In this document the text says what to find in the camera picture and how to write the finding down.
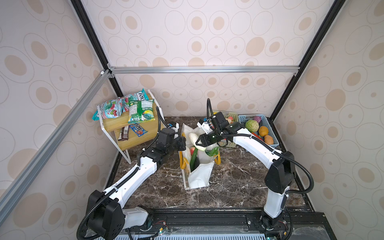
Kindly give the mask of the green leafy vegetable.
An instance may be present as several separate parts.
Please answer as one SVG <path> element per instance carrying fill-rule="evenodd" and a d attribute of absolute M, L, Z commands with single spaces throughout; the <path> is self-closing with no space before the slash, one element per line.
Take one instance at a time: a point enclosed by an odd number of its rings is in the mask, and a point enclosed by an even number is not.
<path fill-rule="evenodd" d="M 220 153 L 220 147 L 215 147 L 212 150 L 206 150 L 205 153 L 209 157 L 216 157 Z"/>

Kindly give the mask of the white radish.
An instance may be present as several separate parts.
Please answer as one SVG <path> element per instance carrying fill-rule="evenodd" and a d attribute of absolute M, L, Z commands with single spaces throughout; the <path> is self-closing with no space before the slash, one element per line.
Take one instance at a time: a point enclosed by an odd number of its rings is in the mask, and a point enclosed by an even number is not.
<path fill-rule="evenodd" d="M 200 140 L 199 136 L 195 133 L 189 133 L 189 139 L 191 143 L 194 145 L 195 148 L 197 148 L 199 151 L 205 151 L 206 147 L 200 146 Z"/>

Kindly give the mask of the green cucumber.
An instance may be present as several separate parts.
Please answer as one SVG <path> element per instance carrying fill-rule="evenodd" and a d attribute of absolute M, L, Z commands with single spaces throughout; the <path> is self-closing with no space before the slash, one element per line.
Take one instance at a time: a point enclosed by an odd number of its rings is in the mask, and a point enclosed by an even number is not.
<path fill-rule="evenodd" d="M 195 149 L 194 154 L 191 155 L 191 160 L 190 160 L 190 169 L 191 172 L 193 172 L 197 167 L 198 167 L 198 150 Z"/>

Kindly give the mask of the white grocery bag yellow handles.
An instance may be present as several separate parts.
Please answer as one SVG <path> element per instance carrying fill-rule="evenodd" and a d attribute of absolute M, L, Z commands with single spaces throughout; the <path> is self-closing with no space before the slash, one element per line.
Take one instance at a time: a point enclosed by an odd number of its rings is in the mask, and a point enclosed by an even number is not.
<path fill-rule="evenodd" d="M 205 151 L 199 151 L 198 149 L 198 167 L 191 172 L 190 160 L 191 153 L 190 148 L 194 147 L 189 139 L 189 133 L 195 133 L 198 136 L 203 134 L 204 131 L 198 127 L 191 128 L 186 124 L 182 125 L 182 136 L 186 138 L 186 150 L 179 152 L 180 168 L 182 169 L 182 176 L 185 190 L 192 190 L 198 188 L 208 187 L 209 180 L 214 168 L 214 165 L 221 164 L 221 157 L 218 154 L 216 157 L 209 157 Z M 212 150 L 215 147 L 219 147 L 218 144 L 208 146 L 206 150 Z"/>

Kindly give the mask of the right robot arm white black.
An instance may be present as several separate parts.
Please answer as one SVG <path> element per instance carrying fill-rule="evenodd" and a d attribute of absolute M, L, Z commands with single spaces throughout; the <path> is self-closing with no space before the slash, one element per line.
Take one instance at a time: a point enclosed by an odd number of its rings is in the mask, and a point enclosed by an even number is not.
<path fill-rule="evenodd" d="M 204 133 L 192 141 L 197 149 L 206 151 L 221 140 L 229 140 L 247 150 L 268 169 L 265 177 L 268 194 L 260 220 L 265 230 L 273 230 L 283 219 L 290 194 L 302 195 L 313 190 L 314 178 L 302 164 L 295 161 L 292 153 L 271 147 L 238 122 L 229 123 L 222 112 L 213 112 L 210 99 L 207 100 L 207 116 L 198 122 L 198 127 Z M 296 168 L 301 169 L 309 179 L 309 186 L 301 191 L 290 188 Z"/>

